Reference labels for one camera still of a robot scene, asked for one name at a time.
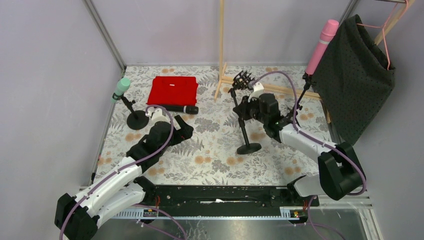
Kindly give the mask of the black microphone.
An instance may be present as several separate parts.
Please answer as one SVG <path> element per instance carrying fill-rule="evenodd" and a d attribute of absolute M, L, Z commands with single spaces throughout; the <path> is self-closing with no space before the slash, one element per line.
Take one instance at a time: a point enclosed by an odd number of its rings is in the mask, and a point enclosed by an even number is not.
<path fill-rule="evenodd" d="M 199 108 L 195 105 L 161 104 L 160 106 L 164 107 L 169 112 L 185 113 L 189 115 L 197 115 L 199 113 Z"/>

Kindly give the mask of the mint green microphone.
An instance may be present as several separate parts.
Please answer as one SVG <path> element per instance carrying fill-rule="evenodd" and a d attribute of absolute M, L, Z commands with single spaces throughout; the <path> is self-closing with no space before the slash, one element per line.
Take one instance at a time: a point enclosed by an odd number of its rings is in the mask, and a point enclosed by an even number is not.
<path fill-rule="evenodd" d="M 111 103 L 116 103 L 118 100 L 120 100 L 124 93 L 130 88 L 131 80 L 129 78 L 123 77 L 121 78 L 118 83 L 116 84 L 115 90 L 111 97 Z"/>

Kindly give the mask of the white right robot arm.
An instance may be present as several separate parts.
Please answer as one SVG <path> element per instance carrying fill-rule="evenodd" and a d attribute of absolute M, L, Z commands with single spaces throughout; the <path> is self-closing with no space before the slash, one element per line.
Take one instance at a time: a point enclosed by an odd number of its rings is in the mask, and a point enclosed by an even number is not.
<path fill-rule="evenodd" d="M 340 200 L 346 195 L 360 195 L 366 190 L 366 177 L 353 146 L 324 141 L 302 130 L 292 112 L 282 115 L 271 93 L 248 100 L 244 96 L 233 108 L 239 123 L 260 122 L 268 137 L 295 148 L 318 164 L 318 173 L 305 175 L 287 184 L 296 197 L 327 195 Z"/>

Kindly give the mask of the black tripod mic stand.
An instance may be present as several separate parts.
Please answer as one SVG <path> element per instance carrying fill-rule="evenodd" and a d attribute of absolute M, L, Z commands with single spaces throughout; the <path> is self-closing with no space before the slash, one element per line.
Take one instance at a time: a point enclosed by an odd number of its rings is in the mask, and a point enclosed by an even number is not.
<path fill-rule="evenodd" d="M 302 79 L 305 81 L 305 84 L 303 86 L 303 90 L 300 94 L 300 97 L 298 97 L 296 104 L 293 106 L 293 109 L 291 111 L 293 116 L 293 122 L 296 123 L 298 126 L 300 126 L 299 121 L 297 120 L 297 114 L 298 110 L 302 109 L 302 106 L 300 105 L 300 102 L 302 98 L 304 97 L 305 93 L 311 88 L 311 86 L 315 85 L 316 82 L 312 80 L 312 75 L 308 73 L 304 73 L 302 76 Z"/>

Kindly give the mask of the round-base mic stand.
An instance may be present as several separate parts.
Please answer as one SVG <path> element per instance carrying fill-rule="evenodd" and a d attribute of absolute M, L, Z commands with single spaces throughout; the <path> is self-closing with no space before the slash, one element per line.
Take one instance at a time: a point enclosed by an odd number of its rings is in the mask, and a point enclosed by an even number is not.
<path fill-rule="evenodd" d="M 245 120 L 243 118 L 241 104 L 238 104 L 236 90 L 245 90 L 248 89 L 248 83 L 253 81 L 251 78 L 251 73 L 248 73 L 245 70 L 240 71 L 234 78 L 231 89 L 228 91 L 230 93 L 235 107 L 233 108 L 233 112 L 237 114 L 237 120 L 239 123 L 239 127 L 242 132 L 242 136 L 244 139 L 244 145 L 237 148 L 236 153 L 238 155 L 248 155 L 259 151 L 262 146 L 260 143 L 250 143 L 249 137 L 246 131 Z"/>
<path fill-rule="evenodd" d="M 112 95 L 112 100 L 116 100 L 116 101 L 122 100 L 124 105 L 130 111 L 130 114 L 128 115 L 126 119 L 126 124 L 130 129 L 141 130 L 147 126 L 149 122 L 149 118 L 146 116 L 145 111 L 133 109 L 133 104 L 136 103 L 134 100 L 129 101 L 123 94 L 117 95 L 116 93 Z"/>

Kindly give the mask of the pink microphone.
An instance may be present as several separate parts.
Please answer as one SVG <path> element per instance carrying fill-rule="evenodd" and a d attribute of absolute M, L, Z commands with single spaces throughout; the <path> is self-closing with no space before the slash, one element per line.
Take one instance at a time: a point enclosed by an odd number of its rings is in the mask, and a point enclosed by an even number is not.
<path fill-rule="evenodd" d="M 323 57 L 324 52 L 326 51 L 329 43 L 336 35 L 336 32 L 339 27 L 339 22 L 334 19 L 329 19 L 324 27 L 321 30 L 319 40 L 317 42 L 317 45 L 312 53 L 312 56 L 308 62 L 308 65 L 305 69 L 305 73 L 308 75 L 313 75 L 315 70 L 317 69 L 317 66 L 320 62 L 320 60 Z"/>

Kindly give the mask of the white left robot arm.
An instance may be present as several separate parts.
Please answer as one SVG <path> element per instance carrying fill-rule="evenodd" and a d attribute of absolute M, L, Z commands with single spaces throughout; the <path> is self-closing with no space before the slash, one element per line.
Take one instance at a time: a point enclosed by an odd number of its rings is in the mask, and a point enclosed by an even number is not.
<path fill-rule="evenodd" d="M 98 182 L 58 199 L 54 224 L 60 230 L 59 239 L 90 240 L 111 217 L 151 195 L 147 184 L 141 182 L 143 173 L 159 161 L 168 147 L 190 139 L 194 132 L 181 116 L 175 116 L 174 121 L 155 120 L 149 133 Z"/>

